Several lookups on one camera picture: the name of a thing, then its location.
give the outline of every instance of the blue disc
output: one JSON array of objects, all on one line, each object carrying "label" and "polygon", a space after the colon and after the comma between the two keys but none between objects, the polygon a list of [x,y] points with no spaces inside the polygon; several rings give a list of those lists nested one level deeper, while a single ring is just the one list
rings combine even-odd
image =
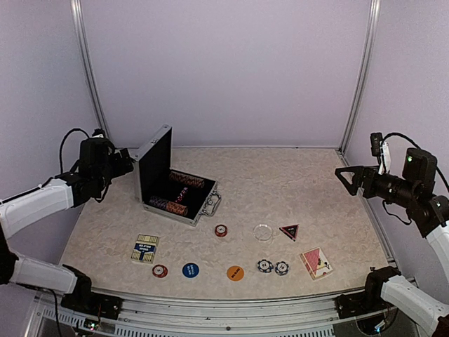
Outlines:
[{"label": "blue disc", "polygon": [[193,278],[198,275],[199,268],[195,263],[188,263],[182,268],[182,273],[185,277]]}]

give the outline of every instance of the red triangle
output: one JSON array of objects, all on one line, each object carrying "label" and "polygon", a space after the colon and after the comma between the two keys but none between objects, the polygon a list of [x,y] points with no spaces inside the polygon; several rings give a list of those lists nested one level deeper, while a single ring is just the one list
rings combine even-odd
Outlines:
[{"label": "red triangle", "polygon": [[279,229],[282,233],[284,233],[285,235],[290,237],[293,241],[296,241],[298,227],[299,227],[299,225],[291,225],[291,226],[280,227]]}]

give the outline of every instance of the blue poker chip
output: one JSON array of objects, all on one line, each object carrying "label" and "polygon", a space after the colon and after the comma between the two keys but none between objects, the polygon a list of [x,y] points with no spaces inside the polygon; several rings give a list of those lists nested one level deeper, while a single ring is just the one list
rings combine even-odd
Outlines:
[{"label": "blue poker chip", "polygon": [[182,268],[182,273],[185,277],[194,278],[199,273],[199,267],[195,263],[188,263]]},{"label": "blue poker chip", "polygon": [[288,269],[289,269],[288,264],[281,261],[276,264],[276,268],[274,268],[274,271],[276,272],[277,275],[284,276],[288,274]]},{"label": "blue poker chip", "polygon": [[260,260],[258,263],[257,263],[257,268],[258,268],[258,270],[260,271],[260,272],[265,272],[265,273],[268,273],[268,272],[272,272],[272,270],[273,270],[273,263],[271,263],[271,262],[269,262],[268,260]]}]

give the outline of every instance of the case handle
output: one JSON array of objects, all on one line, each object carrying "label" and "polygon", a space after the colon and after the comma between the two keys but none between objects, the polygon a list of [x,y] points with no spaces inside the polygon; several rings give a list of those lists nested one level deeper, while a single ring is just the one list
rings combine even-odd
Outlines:
[{"label": "case handle", "polygon": [[[217,201],[215,202],[215,204],[212,201],[212,197],[217,197]],[[209,195],[209,197],[207,198],[206,204],[204,205],[203,209],[201,210],[200,215],[209,216],[209,217],[214,216],[215,212],[217,211],[218,205],[220,205],[221,201],[222,201],[222,196],[220,195],[220,193],[218,193],[217,190],[212,191],[211,194]],[[207,207],[212,206],[212,205],[213,205],[212,212],[209,213]]]}]

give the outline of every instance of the transparent round dish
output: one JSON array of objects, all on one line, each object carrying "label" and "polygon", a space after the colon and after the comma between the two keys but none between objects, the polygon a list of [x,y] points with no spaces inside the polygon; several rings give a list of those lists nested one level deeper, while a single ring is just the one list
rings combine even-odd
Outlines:
[{"label": "transparent round dish", "polygon": [[265,225],[264,223],[260,223],[259,225],[254,227],[253,234],[257,240],[266,242],[272,238],[273,229],[270,226]]}]

